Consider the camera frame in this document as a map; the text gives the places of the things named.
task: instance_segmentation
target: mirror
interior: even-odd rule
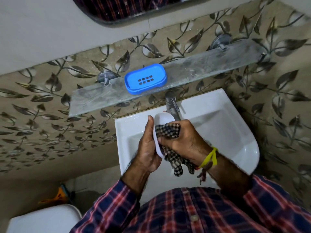
[[[193,0],[73,0],[91,19],[114,25],[137,19]]]

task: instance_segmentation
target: person's right hand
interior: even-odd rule
[[[173,121],[171,123],[180,124],[179,137],[175,139],[159,137],[158,142],[161,145],[168,146],[181,157],[187,158],[200,166],[213,149],[199,135],[189,120]]]

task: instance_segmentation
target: floral wall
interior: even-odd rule
[[[174,88],[178,99],[223,87],[261,149],[257,172],[281,183],[308,208],[311,182],[309,18],[273,0],[124,39],[2,75],[0,172],[16,172],[116,141],[114,119],[164,105],[160,92],[68,118],[73,90],[104,71],[116,77],[209,50],[229,33],[263,46],[263,62]]]

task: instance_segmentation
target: orange plastic object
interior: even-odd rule
[[[58,188],[58,193],[54,198],[47,199],[47,200],[41,200],[39,202],[39,204],[51,203],[51,202],[55,202],[55,201],[62,201],[64,203],[67,203],[68,200],[69,200],[68,196],[65,194],[63,188],[60,186]]]

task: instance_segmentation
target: faucet spout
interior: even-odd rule
[[[166,112],[170,113],[175,121],[180,121],[179,112],[180,109],[176,104],[176,94],[174,91],[169,90],[165,93],[165,101],[166,101]]]

